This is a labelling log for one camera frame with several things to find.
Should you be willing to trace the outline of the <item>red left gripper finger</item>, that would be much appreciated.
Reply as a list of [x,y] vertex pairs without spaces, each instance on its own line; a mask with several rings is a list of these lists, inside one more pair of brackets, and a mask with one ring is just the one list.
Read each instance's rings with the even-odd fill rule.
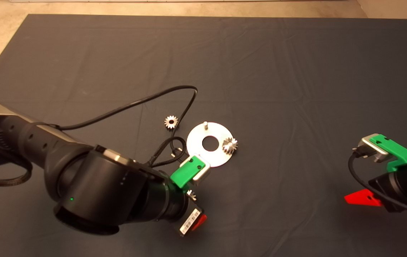
[[197,218],[197,220],[193,223],[191,231],[195,231],[199,226],[201,226],[203,223],[205,223],[206,219],[207,219],[207,216],[205,214],[201,214]]

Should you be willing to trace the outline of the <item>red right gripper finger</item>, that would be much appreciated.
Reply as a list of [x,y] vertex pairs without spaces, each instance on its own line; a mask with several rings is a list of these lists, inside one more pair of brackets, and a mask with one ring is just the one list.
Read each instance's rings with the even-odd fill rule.
[[348,194],[344,197],[344,200],[350,205],[382,207],[382,201],[376,198],[375,194],[368,189]]

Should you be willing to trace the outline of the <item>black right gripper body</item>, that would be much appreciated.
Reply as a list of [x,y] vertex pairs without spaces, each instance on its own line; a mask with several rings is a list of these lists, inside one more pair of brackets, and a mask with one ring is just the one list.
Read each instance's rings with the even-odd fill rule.
[[[399,198],[398,193],[396,192],[393,184],[391,183],[391,179],[389,178],[389,174],[383,174],[378,177],[375,177],[368,181],[368,184],[376,189],[377,191],[383,193],[383,195],[390,197],[396,201],[401,201]],[[403,212],[404,209],[391,203],[390,201],[382,200],[380,198],[381,203],[385,207],[385,209],[390,213],[400,213]]]

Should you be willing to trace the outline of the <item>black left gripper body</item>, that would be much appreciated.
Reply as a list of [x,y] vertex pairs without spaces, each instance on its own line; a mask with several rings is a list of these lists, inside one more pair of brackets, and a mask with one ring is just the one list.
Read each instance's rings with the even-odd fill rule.
[[178,220],[178,233],[181,237],[193,231],[204,215],[203,208],[200,208],[193,198],[186,196],[185,200],[185,208]]

